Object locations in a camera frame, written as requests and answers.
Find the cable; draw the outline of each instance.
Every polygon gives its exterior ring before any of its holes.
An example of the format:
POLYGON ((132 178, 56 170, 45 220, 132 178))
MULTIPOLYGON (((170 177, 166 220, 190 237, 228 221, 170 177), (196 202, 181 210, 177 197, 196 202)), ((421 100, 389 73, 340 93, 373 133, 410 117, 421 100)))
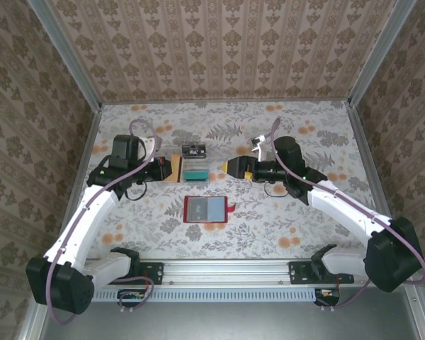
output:
POLYGON ((277 154, 277 150, 276 150, 276 143, 275 143, 275 133, 276 130, 278 129, 278 126, 281 123, 281 119, 280 117, 277 118, 276 120, 274 120, 274 123, 272 125, 271 128, 271 133, 269 134, 269 136, 271 137, 271 146, 272 146, 272 151, 277 159, 277 162, 282 166, 282 168, 289 173, 292 177, 294 177, 295 179, 304 182, 314 188, 318 188, 320 190, 326 191, 327 193, 331 193, 334 194, 337 198, 339 198, 340 200, 344 201, 345 203, 347 203, 348 205, 350 205, 352 208, 356 209, 357 211, 359 211, 360 213, 364 214, 367 218, 372 219, 372 221, 378 223, 381 227, 385 228, 390 234, 392 234, 393 237, 395 237, 398 241, 400 241, 403 245, 406 246, 406 248, 408 248, 408 250, 410 250, 413 255, 416 257, 417 261, 419 261, 422 270, 424 272, 424 276, 422 277, 422 279, 420 280, 413 280, 413 281, 405 281, 404 283, 406 284, 410 284, 410 285, 416 285, 416 284, 420 284, 420 283, 425 283, 425 260, 422 258, 422 256, 419 254, 419 252, 403 237, 401 237, 396 231, 393 230, 393 228, 391 228, 391 226, 386 225, 385 222, 383 222, 382 220, 380 220, 379 218, 375 217, 374 215, 370 214, 369 212, 367 212, 367 210, 361 208, 359 205, 356 205, 352 200, 350 200, 348 197, 346 197, 345 195, 342 195, 341 193, 336 193, 335 191, 333 191, 332 189, 329 189, 325 186, 322 186, 321 184, 318 183, 313 183, 311 181, 308 181, 306 179, 303 179, 301 176, 297 175, 295 172, 293 172, 292 170, 290 170, 282 161, 282 159, 280 158, 280 156, 277 154))
MULTIPOLYGON (((133 309, 137 309, 137 308, 141 308, 143 307, 143 305, 145 303, 147 303, 148 299, 153 295, 153 291, 154 291, 154 281, 151 278, 147 278, 145 276, 135 276, 133 278, 119 278, 117 280, 114 280, 113 283, 119 283, 119 282, 129 282, 129 281, 135 281, 135 280, 145 280, 147 282, 149 282, 151 284, 151 290, 149 291, 149 293, 147 294, 146 297, 144 297, 144 299, 142 301, 139 302, 139 304, 135 307, 133 307, 133 309)), ((121 308, 124 308, 123 306, 123 297, 125 297, 126 295, 129 295, 130 292, 123 292, 120 295, 120 299, 118 301, 118 304, 120 305, 121 308)))
POLYGON ((263 189, 264 189, 264 192, 266 193, 266 195, 268 195, 269 197, 274 197, 274 198, 277 198, 277 197, 286 197, 286 196, 288 196, 288 192, 285 194, 285 195, 280 195, 280 196, 276 196, 276 195, 271 195, 271 194, 269 194, 268 193, 268 191, 266 190, 266 184, 268 184, 269 182, 265 182, 264 183, 264 187, 263 187, 263 189))
MULTIPOLYGON (((154 129, 154 127, 151 124, 149 124, 146 120, 143 120, 143 119, 134 119, 129 123, 129 132, 132 136, 133 136, 132 126, 135 123, 145 124, 151 130, 154 140, 156 140, 156 138, 157 138, 156 130, 154 129)), ((93 202, 97 199, 97 197, 100 196, 100 194, 102 194, 104 191, 107 191, 108 189, 112 188, 115 184, 121 182, 123 179, 126 179, 127 177, 132 176, 132 175, 136 174, 137 172, 139 172, 140 170, 142 170, 143 168, 145 168, 146 165, 154 157, 155 153, 156 153, 156 148, 154 148, 152 150, 148 159, 146 161, 144 161, 142 164, 140 164, 136 169, 129 171, 127 174, 124 174, 124 175, 118 177, 117 179, 111 181, 109 184, 107 184, 101 190, 99 190, 97 193, 95 193, 89 199, 89 201, 85 204, 83 209, 80 210, 80 213, 77 215, 76 219, 72 223, 72 226, 69 228, 69 231, 68 231, 66 237, 64 238, 62 244, 60 245, 60 248, 58 249, 57 255, 55 255, 53 262, 50 264, 49 271, 47 273, 47 280, 45 282, 45 299, 46 299, 46 304, 47 304, 47 311, 49 312, 50 318, 52 320, 54 320, 56 323, 58 323, 60 325, 69 324, 76 316, 75 314, 73 314, 68 320, 64 320, 64 321, 58 319, 57 315, 55 315, 55 311, 54 311, 54 308, 52 306, 52 297, 50 296, 50 288, 52 286, 52 277, 53 277, 53 273, 54 273, 54 270, 55 270, 55 266, 57 265, 58 260, 62 256, 63 249, 66 247, 69 239, 71 238, 72 234, 74 233, 74 230, 76 229, 76 227, 79 224, 82 217, 85 215, 86 211, 90 208, 91 204, 93 204, 93 202)))
POLYGON ((126 198, 128 199, 128 200, 131 200, 131 201, 137 201, 137 200, 139 200, 139 199, 141 199, 143 196, 145 196, 145 194, 147 193, 147 189, 148 189, 148 185, 147 185, 147 182, 143 182, 143 184, 144 184, 144 190, 143 190, 143 193, 142 193, 142 195, 140 195, 139 197, 137 197, 137 198, 129 198, 129 196, 127 195, 128 194, 128 191, 125 191, 125 196, 126 196, 126 198))
POLYGON ((321 306, 321 308, 329 308, 330 310, 335 310, 336 308, 342 308, 345 307, 347 305, 349 305, 350 303, 352 303, 354 300, 356 300, 362 293, 363 291, 368 287, 368 285, 370 284, 370 279, 368 279, 363 286, 361 287, 361 289, 359 289, 359 291, 349 300, 341 303, 340 305, 336 305, 336 306, 331 306, 329 305, 329 303, 327 303, 324 300, 321 300, 317 297, 317 301, 320 301, 324 306, 321 306))

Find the black bracket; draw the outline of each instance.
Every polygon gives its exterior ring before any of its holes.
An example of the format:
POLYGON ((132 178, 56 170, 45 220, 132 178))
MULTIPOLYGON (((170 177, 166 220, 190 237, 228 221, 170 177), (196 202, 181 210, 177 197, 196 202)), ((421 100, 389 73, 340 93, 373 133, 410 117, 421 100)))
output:
POLYGON ((329 244, 324 248, 317 251, 310 260, 307 261, 293 261, 288 263, 290 269, 290 283, 292 285, 306 285, 306 284, 336 284, 339 280, 340 284, 354 283, 354 277, 348 274, 332 274, 330 273, 321 258, 332 248, 336 247, 335 244, 329 244))
MULTIPOLYGON (((162 278, 164 277, 164 263, 163 262, 141 262, 138 251, 130 250, 126 248, 114 248, 111 252, 117 252, 124 254, 131 259, 129 273, 122 278, 132 278, 135 276, 144 276, 145 278, 151 278, 155 285, 162 284, 162 278)), ((114 283, 116 285, 146 285, 145 280, 134 280, 123 283, 114 283)))

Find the patterned wall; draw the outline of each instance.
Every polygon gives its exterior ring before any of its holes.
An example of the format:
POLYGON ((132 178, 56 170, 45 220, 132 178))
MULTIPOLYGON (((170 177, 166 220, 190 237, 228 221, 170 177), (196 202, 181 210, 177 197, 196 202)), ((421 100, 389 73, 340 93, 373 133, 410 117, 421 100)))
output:
POLYGON ((49 0, 104 102, 347 97, 395 0, 49 0))
POLYGON ((0 339, 26 313, 28 260, 59 232, 92 113, 25 1, 0 1, 0 339))
POLYGON ((412 219, 425 253, 425 0, 418 0, 358 104, 394 215, 412 219))

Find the gray floor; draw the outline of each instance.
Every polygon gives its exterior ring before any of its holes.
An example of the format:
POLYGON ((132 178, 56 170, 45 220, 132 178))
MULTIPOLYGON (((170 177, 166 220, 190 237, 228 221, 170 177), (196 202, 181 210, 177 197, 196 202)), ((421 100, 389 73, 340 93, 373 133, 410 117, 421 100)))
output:
POLYGON ((95 303, 63 328, 48 322, 44 339, 419 339, 406 295, 369 289, 334 312, 312 303, 149 303, 120 312, 95 303))

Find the floral wallpaper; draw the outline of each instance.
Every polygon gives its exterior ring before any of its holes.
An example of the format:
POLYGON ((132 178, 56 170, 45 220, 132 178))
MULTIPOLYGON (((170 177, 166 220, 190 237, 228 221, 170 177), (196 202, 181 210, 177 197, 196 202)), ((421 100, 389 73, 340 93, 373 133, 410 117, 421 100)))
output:
POLYGON ((414 223, 425 254, 425 0, 418 0, 358 112, 393 215, 414 223))
POLYGON ((0 1, 0 339, 18 334, 25 267, 55 240, 92 112, 25 1, 0 1))
POLYGON ((395 0, 49 0, 103 102, 345 98, 395 0))
MULTIPOLYGON (((116 135, 128 133, 132 119, 144 118, 163 139, 159 155, 170 159, 183 143, 206 143, 210 181, 207 186, 149 182, 142 200, 123 198, 106 218, 90 258, 102 257, 113 247, 135 249, 143 259, 286 259, 310 257, 329 243, 359 246, 347 229, 319 210, 290 196, 270 197, 263 184, 235 179, 222 170, 227 160, 252 155, 250 139, 267 133, 280 116, 277 136, 293 136, 308 165, 373 207, 344 102, 105 105, 101 112, 87 173, 110 154, 116 135), (236 210, 226 224, 182 223, 183 199, 194 195, 227 196, 236 210)), ((143 126, 133 130, 145 137, 150 133, 143 126)), ((138 197, 142 189, 134 185, 129 197, 138 197)), ((280 183, 268 185, 267 191, 286 194, 280 183)))

